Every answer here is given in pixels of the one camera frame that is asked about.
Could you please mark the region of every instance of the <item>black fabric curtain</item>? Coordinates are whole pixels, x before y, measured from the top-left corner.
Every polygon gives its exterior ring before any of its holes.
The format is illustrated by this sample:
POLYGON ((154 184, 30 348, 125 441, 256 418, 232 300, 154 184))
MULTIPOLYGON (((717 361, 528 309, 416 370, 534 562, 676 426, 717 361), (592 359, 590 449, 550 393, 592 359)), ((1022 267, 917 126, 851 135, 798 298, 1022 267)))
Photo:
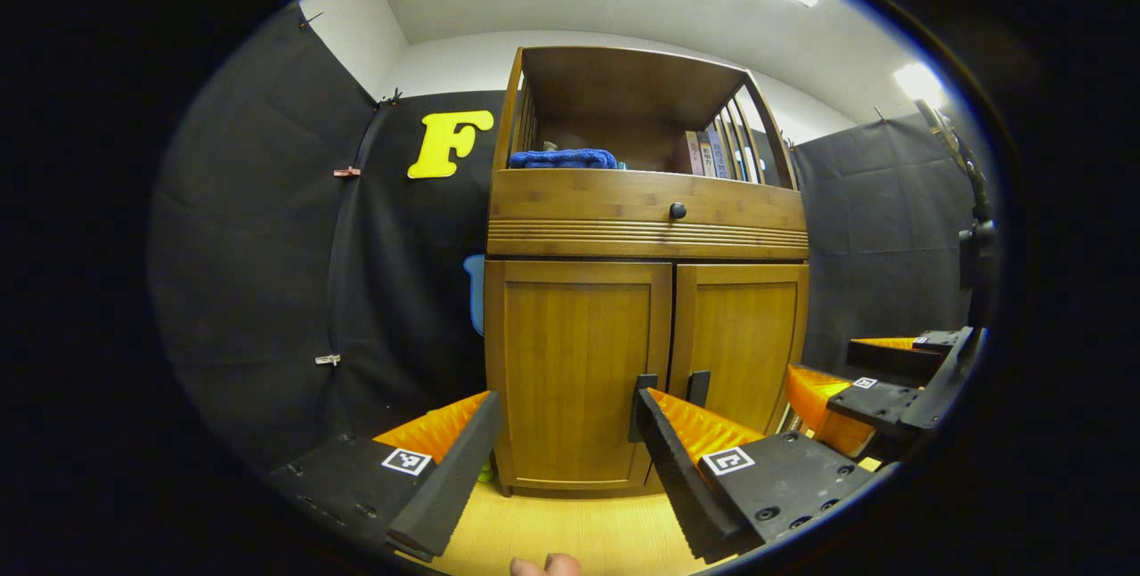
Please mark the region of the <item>black fabric curtain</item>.
MULTIPOLYGON (((963 140, 984 154, 972 130, 963 140)), ((858 375, 845 364, 852 338, 961 328, 969 293, 959 290, 958 232, 970 227, 974 194, 921 114, 792 155, 811 241, 804 364, 858 375)))
POLYGON ((261 470, 348 424, 333 370, 314 358, 331 352, 344 190, 332 171, 352 160, 373 108, 302 21, 275 15, 204 86, 168 148, 149 222, 168 357, 210 429, 261 470))
POLYGON ((339 389, 358 432, 376 435, 487 389, 483 339, 463 262, 487 248, 490 167, 504 91, 438 94, 381 109, 348 184, 333 245, 339 389), (431 113, 490 111, 446 178, 412 179, 431 113))

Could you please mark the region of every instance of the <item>open shelf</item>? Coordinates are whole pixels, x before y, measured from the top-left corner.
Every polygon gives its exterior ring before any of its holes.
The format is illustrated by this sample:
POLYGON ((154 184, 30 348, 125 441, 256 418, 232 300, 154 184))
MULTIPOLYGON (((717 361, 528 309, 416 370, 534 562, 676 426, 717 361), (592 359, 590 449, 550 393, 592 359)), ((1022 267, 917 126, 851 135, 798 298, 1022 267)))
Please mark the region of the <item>open shelf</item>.
POLYGON ((540 151, 544 141, 552 141, 562 149, 605 149, 629 171, 679 173, 684 171, 675 168, 676 152, 685 132, 712 129, 724 145, 728 179, 747 182, 746 169, 733 167, 735 152, 749 155, 746 146, 752 148, 756 165, 744 99, 764 123, 763 137, 781 182, 795 189, 787 148, 747 71, 632 49, 521 48, 507 87, 495 167, 504 169, 511 154, 540 151))

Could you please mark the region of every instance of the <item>wooden drawer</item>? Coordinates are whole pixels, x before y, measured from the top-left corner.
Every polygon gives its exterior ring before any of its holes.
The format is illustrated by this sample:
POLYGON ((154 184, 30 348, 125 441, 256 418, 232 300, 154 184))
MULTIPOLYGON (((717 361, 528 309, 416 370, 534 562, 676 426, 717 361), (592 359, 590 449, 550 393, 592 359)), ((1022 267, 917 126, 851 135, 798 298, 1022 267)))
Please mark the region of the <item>wooden drawer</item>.
POLYGON ((489 255, 807 259, 797 190, 679 173, 494 173, 489 255), (674 202, 686 214, 669 219, 674 202))

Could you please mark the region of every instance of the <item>white ceiling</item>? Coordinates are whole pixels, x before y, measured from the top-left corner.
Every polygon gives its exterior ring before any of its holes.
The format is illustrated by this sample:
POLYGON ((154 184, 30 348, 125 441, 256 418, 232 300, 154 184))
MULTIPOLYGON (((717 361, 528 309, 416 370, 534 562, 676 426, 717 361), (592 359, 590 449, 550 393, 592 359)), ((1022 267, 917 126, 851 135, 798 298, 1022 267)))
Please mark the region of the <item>white ceiling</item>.
POLYGON ((848 0, 388 0, 408 43, 514 30, 645 38, 724 57, 858 123, 915 112, 891 76, 906 43, 848 0))

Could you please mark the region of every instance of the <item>cabinet door handle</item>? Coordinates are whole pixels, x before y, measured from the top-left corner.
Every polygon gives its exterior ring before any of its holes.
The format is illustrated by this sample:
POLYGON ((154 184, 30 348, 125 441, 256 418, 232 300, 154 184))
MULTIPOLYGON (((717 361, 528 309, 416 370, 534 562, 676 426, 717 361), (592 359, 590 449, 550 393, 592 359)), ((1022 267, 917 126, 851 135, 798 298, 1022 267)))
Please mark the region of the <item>cabinet door handle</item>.
POLYGON ((712 372, 708 370, 694 371, 689 374, 689 389, 685 391, 685 401, 698 407, 703 407, 709 399, 709 381, 712 380, 712 372))

